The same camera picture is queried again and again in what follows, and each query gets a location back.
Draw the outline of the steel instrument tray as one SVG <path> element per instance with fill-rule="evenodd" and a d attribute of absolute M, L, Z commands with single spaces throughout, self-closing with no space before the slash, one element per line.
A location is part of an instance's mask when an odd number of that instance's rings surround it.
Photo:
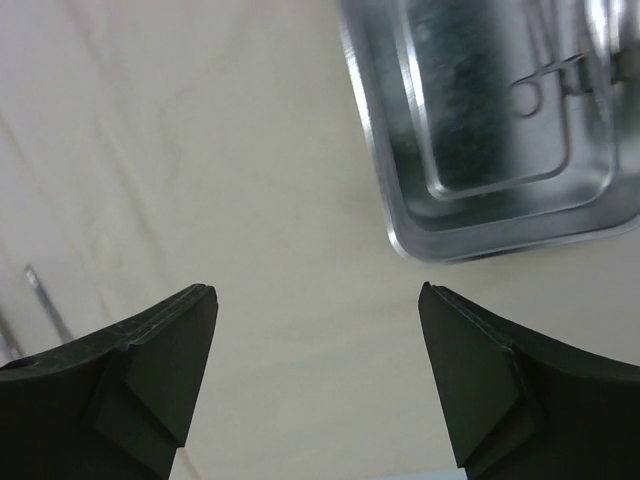
<path fill-rule="evenodd" d="M 562 95 L 528 87 L 524 1 L 342 1 L 341 39 L 391 244 L 461 262 L 639 225 L 639 81 Z M 541 1 L 577 52 L 576 1 Z"/>

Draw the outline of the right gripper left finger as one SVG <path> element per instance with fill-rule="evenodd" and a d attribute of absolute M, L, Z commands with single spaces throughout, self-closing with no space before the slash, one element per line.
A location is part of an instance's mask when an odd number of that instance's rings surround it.
<path fill-rule="evenodd" d="M 184 447 L 218 314 L 194 284 L 1 368 L 4 479 L 167 479 Z"/>

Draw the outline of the beige cloth wrap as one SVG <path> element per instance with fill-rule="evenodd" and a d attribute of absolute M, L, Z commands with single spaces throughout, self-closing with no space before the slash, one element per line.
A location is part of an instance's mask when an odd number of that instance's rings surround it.
<path fill-rule="evenodd" d="M 219 298 L 175 479 L 456 463 L 421 332 L 449 287 L 639 360 L 639 235 L 458 265 L 386 233 L 331 1 L 5 1 L 1 311 L 25 355 L 194 283 Z"/>

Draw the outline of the steel clamp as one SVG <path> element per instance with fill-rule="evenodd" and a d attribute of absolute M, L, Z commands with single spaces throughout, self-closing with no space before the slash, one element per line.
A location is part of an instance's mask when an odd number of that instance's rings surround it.
<path fill-rule="evenodd" d="M 35 293 L 39 304 L 45 311 L 46 316 L 56 330 L 56 333 L 58 334 L 60 340 L 63 343 L 71 342 L 73 340 L 73 335 L 66 325 L 65 321 L 63 320 L 58 309 L 54 305 L 35 269 L 30 264 L 28 264 L 25 266 L 24 271 L 31 289 Z"/>

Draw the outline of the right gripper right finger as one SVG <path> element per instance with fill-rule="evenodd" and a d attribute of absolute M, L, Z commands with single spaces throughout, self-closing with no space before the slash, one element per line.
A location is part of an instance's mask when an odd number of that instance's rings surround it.
<path fill-rule="evenodd" d="M 639 368 L 424 284 L 423 337 L 470 479 L 636 479 Z"/>

